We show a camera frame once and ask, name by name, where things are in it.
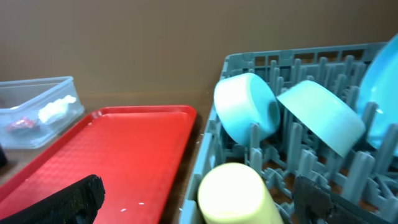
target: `yellow cup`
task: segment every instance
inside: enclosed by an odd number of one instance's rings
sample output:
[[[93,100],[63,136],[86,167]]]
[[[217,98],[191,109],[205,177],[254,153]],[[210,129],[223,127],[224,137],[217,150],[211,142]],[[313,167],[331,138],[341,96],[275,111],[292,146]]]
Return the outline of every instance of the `yellow cup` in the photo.
[[[207,224],[283,224],[260,175],[240,163],[211,170],[199,186],[198,203]]]

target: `plastic tray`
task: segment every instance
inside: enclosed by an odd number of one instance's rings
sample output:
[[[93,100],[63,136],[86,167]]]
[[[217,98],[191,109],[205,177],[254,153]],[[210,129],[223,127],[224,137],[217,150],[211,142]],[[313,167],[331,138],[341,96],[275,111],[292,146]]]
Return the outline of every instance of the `plastic tray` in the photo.
[[[190,106],[89,114],[0,188],[0,218],[96,174],[106,195],[95,223],[157,223],[196,114]]]
[[[276,95],[302,80],[313,80],[355,110],[358,85],[368,65],[384,45],[359,44],[229,55],[224,61],[221,79],[253,72],[265,79]],[[290,199],[277,204],[286,223],[291,222],[294,213],[291,189],[285,184],[292,181],[291,175],[306,176],[328,189],[329,184],[334,182],[341,187],[340,193],[345,199],[354,204],[371,204],[377,215],[397,223],[398,198],[394,192],[398,190],[398,173],[388,172],[388,168],[398,141],[398,125],[390,127],[380,150],[369,147],[365,137],[376,109],[375,103],[368,103],[362,117],[367,128],[364,138],[342,159],[330,153],[331,150],[319,138],[283,107],[279,132],[268,141],[259,142],[258,127],[252,125],[250,147],[232,141],[212,107],[185,194],[180,223],[204,223],[196,201],[200,181],[212,168],[230,160],[251,166],[263,177],[268,189],[276,189],[278,195]],[[326,162],[320,162],[320,157],[325,158]],[[343,175],[341,170],[345,170],[342,172],[345,174],[348,171],[349,175]]]

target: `countertop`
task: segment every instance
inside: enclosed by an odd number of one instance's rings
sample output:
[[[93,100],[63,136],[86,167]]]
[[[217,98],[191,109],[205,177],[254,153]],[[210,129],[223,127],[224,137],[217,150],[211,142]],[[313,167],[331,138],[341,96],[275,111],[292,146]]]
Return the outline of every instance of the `countertop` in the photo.
[[[107,95],[83,95],[80,96],[80,100],[85,107],[85,112],[81,118],[94,110],[107,106],[190,105],[197,110],[198,116],[161,219],[161,223],[178,223],[178,217],[180,215],[179,208],[182,207],[189,177],[195,164],[201,141],[200,133],[202,133],[205,128],[213,102],[213,93],[211,91],[115,93]],[[56,138],[40,149],[5,150],[9,163],[0,169],[0,185],[7,182],[13,175],[23,169],[55,140]]]

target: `black object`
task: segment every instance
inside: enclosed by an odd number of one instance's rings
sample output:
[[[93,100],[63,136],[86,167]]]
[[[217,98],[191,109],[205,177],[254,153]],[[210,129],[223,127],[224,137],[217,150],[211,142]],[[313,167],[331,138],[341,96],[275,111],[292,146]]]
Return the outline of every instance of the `black object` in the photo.
[[[7,164],[7,157],[0,146],[0,168]]]
[[[296,177],[293,189],[295,212],[300,224],[389,224],[306,177]]]
[[[105,199],[100,177],[89,175],[11,215],[0,224],[91,224]]]

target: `tray rim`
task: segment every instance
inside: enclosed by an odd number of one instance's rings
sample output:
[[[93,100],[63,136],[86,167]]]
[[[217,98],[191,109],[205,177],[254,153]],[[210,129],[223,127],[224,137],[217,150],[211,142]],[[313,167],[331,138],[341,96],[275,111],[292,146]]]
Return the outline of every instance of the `tray rim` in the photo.
[[[67,132],[61,135],[54,143],[52,143],[48,148],[46,148],[42,153],[40,153],[35,159],[28,163],[22,170],[11,177],[6,183],[0,186],[0,203],[11,194],[18,186],[21,185],[27,178],[29,178],[34,172],[36,172],[43,164],[45,164],[55,153],[57,153],[61,148],[71,141],[82,129],[84,129],[90,122],[95,119],[104,116],[106,114],[117,114],[117,113],[185,113],[189,115],[190,122],[187,124],[189,132],[185,138],[184,150],[182,151],[177,169],[181,163],[183,153],[189,141],[189,136],[191,134],[193,125],[197,117],[197,111],[194,107],[189,105],[149,105],[149,106],[112,106],[104,107],[84,116],[81,120],[75,123]]]

